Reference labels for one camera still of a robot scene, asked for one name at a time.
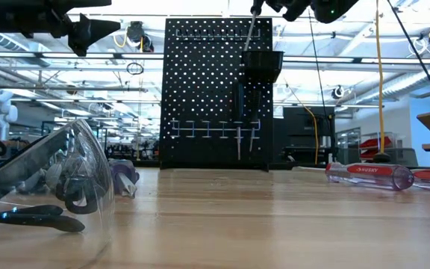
metal rod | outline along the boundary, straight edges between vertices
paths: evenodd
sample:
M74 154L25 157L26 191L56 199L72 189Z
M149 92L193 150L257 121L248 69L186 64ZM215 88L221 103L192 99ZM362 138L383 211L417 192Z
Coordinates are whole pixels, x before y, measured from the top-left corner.
M241 154L240 154L240 145L242 142L242 134L241 134L241 129L240 127L237 127L237 149L238 149L238 161L241 159Z
M248 37L246 38L245 48L243 49L243 51L245 51L245 52L248 50L248 46L250 44L250 37L252 37L253 27L255 26L255 20L256 19L257 19L257 13L253 12L252 23L250 24L250 29L248 31Z
M27 86L7 86L7 85L0 85L0 89L8 89L8 90L94 90L94 91L100 91L100 90L123 90L123 91L146 91L145 88L126 88L126 87L27 87Z
M203 129L201 129L201 128L194 128L194 129L191 129L191 128L179 128L179 129L177 129L177 128L175 128L175 127L173 127L172 128L172 130L174 130L174 131L178 131L178 130L180 130L180 131L207 131L207 130L210 130L210 131L223 131L223 130L225 130L225 131L236 131L237 129L205 129L205 128L203 128ZM252 129L240 129L241 131L244 131L244 132L251 132L252 131Z
M255 137L255 128L252 128L252 135L250 137L250 152L252 151L253 148L253 138Z
M19 73L17 73L17 72L13 72L13 71L11 71L10 69L8 69L8 68L6 68L6 67L1 67L1 66L0 66L0 71L5 72L5 73L7 73L7 74L9 74L9 75L12 75L12 76L13 76L13 77L15 77L15 78L22 79L23 81L31 82L32 84L35 84L35 85L38 85L38 84L39 84L39 82L38 82L38 81L35 81L35 80L33 80L33 79L30 79L30 78L28 78L28 77L26 77L26 76L23 76L23 75L21 75L21 74L19 74Z

tool on pegboard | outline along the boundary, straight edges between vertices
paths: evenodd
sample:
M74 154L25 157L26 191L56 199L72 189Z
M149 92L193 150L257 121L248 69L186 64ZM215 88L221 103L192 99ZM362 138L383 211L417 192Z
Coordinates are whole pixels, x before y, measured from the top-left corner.
M243 90L243 83L240 80L235 81L233 83L233 122L237 124L237 136L235 137L237 139L237 151L238 151L238 161L241 159L241 153L240 153L240 145L241 145L241 125L243 124L243 97L244 97L244 90Z

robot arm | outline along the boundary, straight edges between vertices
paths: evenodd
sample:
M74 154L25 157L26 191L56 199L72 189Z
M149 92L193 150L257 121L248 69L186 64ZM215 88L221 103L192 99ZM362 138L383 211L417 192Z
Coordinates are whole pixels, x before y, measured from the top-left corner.
M9 132L9 123L14 123L18 119L18 109L11 105L13 93L6 90L0 90L0 140L7 140Z
M287 8L283 17L288 22L298 19L310 5L318 21L331 23L345 14L358 0L254 0L251 13L260 15L264 2L276 12L280 12L283 7Z

ceiling light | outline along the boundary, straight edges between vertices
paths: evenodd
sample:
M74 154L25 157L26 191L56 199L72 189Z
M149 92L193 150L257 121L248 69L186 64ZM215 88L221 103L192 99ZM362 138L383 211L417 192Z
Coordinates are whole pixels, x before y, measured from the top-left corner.
M388 59L381 59L381 62L383 64L419 64L418 59L396 59L396 58L388 58ZM377 64L378 59L376 58L365 58L361 60L361 63L363 64ZM430 59L423 59L423 63L430 64Z
M110 125L110 126L118 126L118 122L104 122L104 124Z
M57 52L47 52L43 53L44 58L69 58L69 59L78 59L76 54L74 53L57 53ZM84 58L89 59L112 59L114 58L111 53L87 53Z
M326 105L324 105L324 104L304 104L305 106L308 106L308 107L326 107L326 108L334 108L336 105L330 105L330 104L326 104Z
M163 60L163 54L155 53L124 53L122 54L124 59L154 59Z
M295 62L327 62L327 63L351 63L354 58L330 58L330 57L294 57L294 56L285 56L283 57L283 61L295 61Z
M61 109L60 107L58 107L56 105L53 105L53 104L49 104L47 102L41 102L41 104L45 105L48 108L52 108L52 109L55 109L55 110L60 110Z
M0 52L0 57L2 58L34 58L36 55L30 52Z
M148 100L122 100L126 104L160 104L160 101L148 101Z
M40 97L38 94L35 94L30 90L6 89L6 91L14 93L19 96L24 96L24 97Z
M78 56L74 53L43 53L44 58L78 58Z
M74 102L74 100L68 99L36 99L38 102Z
M119 118L94 117L93 120L119 120Z
M283 57L283 61L316 62L317 60L315 58L313 58L313 57L285 56L285 57Z
M341 108L379 108L379 105L341 105Z
M23 98L12 98L12 102L31 102L31 99L23 99Z
M112 59L112 53L87 53L86 58Z
M100 102L100 103L115 103L117 100L105 100L105 99L80 99L75 100L76 102Z
M136 118L122 118L123 123L137 123L138 121Z
M68 111L69 113L72 113L72 114L79 115L79 116L90 116L90 115L92 115L91 113L89 113L87 111L83 111L83 110L79 110L79 109L67 109L66 111Z
M68 119L65 119L65 118L55 117L55 118L54 118L54 121L55 121L56 123L66 123L66 122L68 122L69 120L68 120Z

ceiling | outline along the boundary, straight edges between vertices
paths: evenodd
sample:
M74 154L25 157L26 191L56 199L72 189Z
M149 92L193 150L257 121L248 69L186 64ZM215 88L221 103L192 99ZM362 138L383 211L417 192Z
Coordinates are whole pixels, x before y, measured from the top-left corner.
M412 38L419 37L430 31L430 1L429 0L393 0L401 11L399 16L405 24ZM79 13L90 19L106 19L122 23L122 30L103 38L92 45L88 52L114 53L137 52L126 44L120 48L125 36L125 27L130 21L142 21L145 32L152 39L155 53L163 54L163 40L165 19L168 17L238 17L249 16L250 0L151 0L141 4L141 1L113 0L109 7L92 7L74 9L69 12L72 20L78 20ZM376 2L360 0L345 16L325 25L315 20L310 25L310 14L305 11L295 22L286 22L281 14L264 6L262 16L273 19L273 46L276 50L285 51L289 56L314 56L314 46L311 36L311 26L314 32L314 45L318 57L357 57L374 58L376 56L375 39L375 11ZM415 58L410 52L408 42L396 17L388 7L386 1L381 1L380 21L381 51L383 58ZM49 34L35 34L34 39L25 39L21 34L5 34L4 37L15 44L19 44L28 51L71 52L67 46L67 39L54 39ZM424 58L430 58L430 46L427 38L417 41L417 46ZM0 43L0 52L9 52ZM57 58L43 59L49 64L41 67L28 62L24 58L0 58L0 85L22 87L15 94L41 99L109 99L132 100L142 103L114 103L110 107L103 107L98 103L86 102L46 102L43 107L58 116L75 117L70 110L85 111L94 117L126 117L138 120L105 120L106 126L136 126L134 132L142 130L146 136L157 135L160 124L161 85L163 61L158 60L114 60L87 58ZM131 75L126 72L130 62L143 65L142 75ZM343 87L350 94L343 102L356 103L354 97L373 93L378 87L377 64L321 64L320 78L324 97L327 103L339 102L331 97L332 89ZM406 74L419 73L422 70L418 64L390 65L384 72L385 81L402 77ZM320 102L321 91L316 64L285 63L284 70L274 91L274 103L296 102L295 97L285 87L288 83L296 91L302 102ZM34 85L45 89L55 87L77 87L76 93L66 90L36 90L29 93L23 87L30 89Z

